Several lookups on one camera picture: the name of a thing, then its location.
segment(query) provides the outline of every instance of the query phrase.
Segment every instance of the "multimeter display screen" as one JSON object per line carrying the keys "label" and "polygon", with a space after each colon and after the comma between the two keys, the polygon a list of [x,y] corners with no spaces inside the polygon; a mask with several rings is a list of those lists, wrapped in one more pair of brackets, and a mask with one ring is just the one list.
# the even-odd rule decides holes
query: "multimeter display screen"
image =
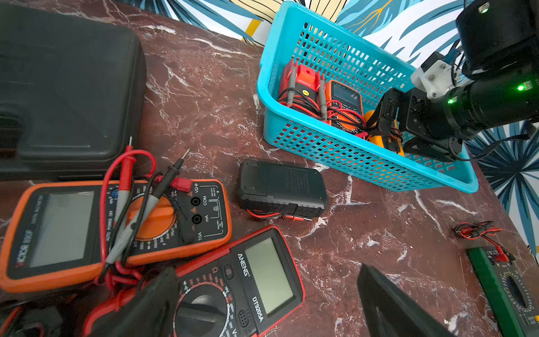
{"label": "multimeter display screen", "polygon": [[273,240],[268,238],[247,248],[245,255],[253,272],[262,304],[266,313],[270,315],[294,296]]}
{"label": "multimeter display screen", "polygon": [[336,84],[333,85],[333,88],[331,90],[333,92],[334,99],[344,100],[358,107],[361,106],[360,96],[356,92],[353,92],[352,90],[347,90],[346,88],[343,88],[340,85]]}
{"label": "multimeter display screen", "polygon": [[49,194],[29,267],[83,258],[94,192]]}

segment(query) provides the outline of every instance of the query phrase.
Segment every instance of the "plastic basket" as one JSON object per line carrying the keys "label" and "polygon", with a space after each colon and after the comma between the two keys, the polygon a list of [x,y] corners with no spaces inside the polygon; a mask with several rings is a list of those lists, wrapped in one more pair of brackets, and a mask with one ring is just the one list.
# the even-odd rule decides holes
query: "plastic basket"
{"label": "plastic basket", "polygon": [[[389,88],[412,87],[413,67],[304,6],[285,1],[269,33],[257,83],[266,106],[264,138],[269,144],[391,191],[443,186],[466,193],[478,190],[469,162],[402,157],[277,103],[281,74],[292,57],[326,79],[360,91],[365,111],[375,109]],[[466,149],[461,156],[468,158]]]}

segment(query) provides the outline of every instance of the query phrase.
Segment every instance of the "digital multimeter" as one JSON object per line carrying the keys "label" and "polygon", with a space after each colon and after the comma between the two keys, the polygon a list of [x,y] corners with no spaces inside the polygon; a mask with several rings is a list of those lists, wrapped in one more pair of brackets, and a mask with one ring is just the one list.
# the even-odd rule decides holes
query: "digital multimeter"
{"label": "digital multimeter", "polygon": [[[350,88],[349,86],[335,80],[330,80],[326,83],[326,101],[329,102],[331,100],[339,101],[344,109],[356,111],[360,114],[363,114],[363,101],[361,98],[361,94],[356,90]],[[329,106],[340,107],[336,102],[332,102]],[[338,121],[331,121],[330,125],[351,134],[363,132],[363,130],[358,128],[357,126],[346,123],[347,121],[350,121],[350,119],[359,123],[358,119],[354,117],[353,114],[347,112],[344,112],[343,114],[348,116],[348,118],[342,116],[341,114],[336,115],[337,119],[344,121],[343,123]]]}
{"label": "digital multimeter", "polygon": [[[146,181],[135,181],[127,217],[141,206]],[[0,287],[49,290],[94,279],[102,270],[99,197],[102,182],[45,183],[22,195],[0,253]],[[118,181],[106,199],[106,244],[114,224]],[[190,192],[169,188],[137,233],[127,266],[206,253],[230,240],[230,208],[217,180],[192,180]]]}
{"label": "digital multimeter", "polygon": [[[176,275],[179,302],[171,337],[262,336],[305,300],[298,268],[275,226],[197,258]],[[86,318],[84,336],[136,294],[132,289],[96,307]]]}

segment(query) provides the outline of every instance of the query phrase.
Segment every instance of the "aneng dt9205a multimeter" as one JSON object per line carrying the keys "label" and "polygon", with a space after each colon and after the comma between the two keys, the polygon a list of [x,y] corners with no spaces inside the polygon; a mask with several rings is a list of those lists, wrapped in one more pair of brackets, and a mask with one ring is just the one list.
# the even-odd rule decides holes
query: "aneng dt9205a multimeter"
{"label": "aneng dt9205a multimeter", "polygon": [[[298,268],[275,226],[195,259],[176,275],[179,302],[171,337],[262,336],[305,299]],[[132,289],[96,307],[84,336],[108,325],[116,309],[136,294]]]}
{"label": "aneng dt9205a multimeter", "polygon": [[[192,180],[190,192],[169,188],[137,233],[127,266],[206,253],[232,235],[230,208],[217,180]],[[21,197],[0,253],[0,287],[30,292],[89,281],[102,269],[99,240],[101,181],[45,183]],[[136,181],[127,213],[141,206],[146,181]],[[114,223],[118,181],[106,199],[107,244]]]}

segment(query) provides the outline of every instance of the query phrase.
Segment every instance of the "marble table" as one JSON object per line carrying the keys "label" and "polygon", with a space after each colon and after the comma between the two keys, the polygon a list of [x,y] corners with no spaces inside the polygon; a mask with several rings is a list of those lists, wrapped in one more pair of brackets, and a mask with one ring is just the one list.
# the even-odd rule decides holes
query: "marble table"
{"label": "marble table", "polygon": [[[356,285],[362,263],[378,268],[454,334],[499,336],[465,252],[484,242],[456,239],[452,228],[460,222],[495,220],[504,229],[498,239],[518,258],[539,299],[539,267],[480,171],[474,194],[451,188],[396,193],[267,144],[256,92],[261,47],[110,0],[11,3],[123,25],[139,35],[148,66],[139,148],[152,152],[159,168],[191,148],[183,176],[217,178],[231,196],[247,158],[321,171],[330,209],[312,222],[259,221],[231,202],[232,239],[277,225],[305,285],[303,306],[269,337],[368,336]],[[148,169],[137,165],[140,173]],[[33,183],[0,183],[2,236],[19,196]]]}

